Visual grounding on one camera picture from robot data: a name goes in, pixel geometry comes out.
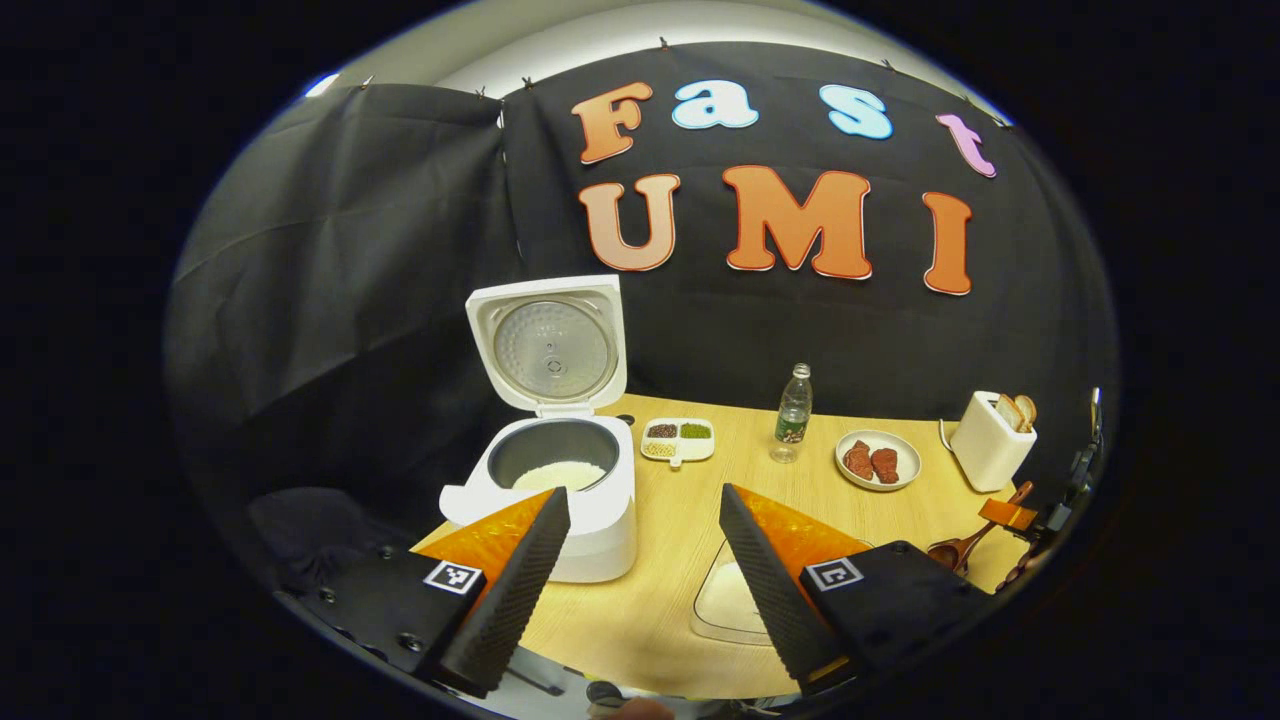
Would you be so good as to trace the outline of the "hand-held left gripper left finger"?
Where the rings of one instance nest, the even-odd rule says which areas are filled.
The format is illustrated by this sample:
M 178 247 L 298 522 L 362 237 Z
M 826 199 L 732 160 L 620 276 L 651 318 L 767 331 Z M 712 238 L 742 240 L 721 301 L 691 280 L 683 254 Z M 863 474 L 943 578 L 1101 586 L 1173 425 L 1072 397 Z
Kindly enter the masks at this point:
M 484 698 L 495 691 L 570 530 L 570 495 L 520 500 L 419 551 L 352 562 L 276 598 L 379 671 Z

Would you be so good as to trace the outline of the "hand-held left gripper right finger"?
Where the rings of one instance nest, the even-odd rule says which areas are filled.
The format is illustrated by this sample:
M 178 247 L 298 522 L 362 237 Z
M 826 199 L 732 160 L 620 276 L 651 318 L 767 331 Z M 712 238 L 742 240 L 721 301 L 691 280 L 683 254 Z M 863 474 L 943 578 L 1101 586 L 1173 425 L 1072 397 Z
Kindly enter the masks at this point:
M 870 546 L 736 484 L 719 528 L 804 696 L 897 671 L 956 639 L 995 596 L 906 541 Z

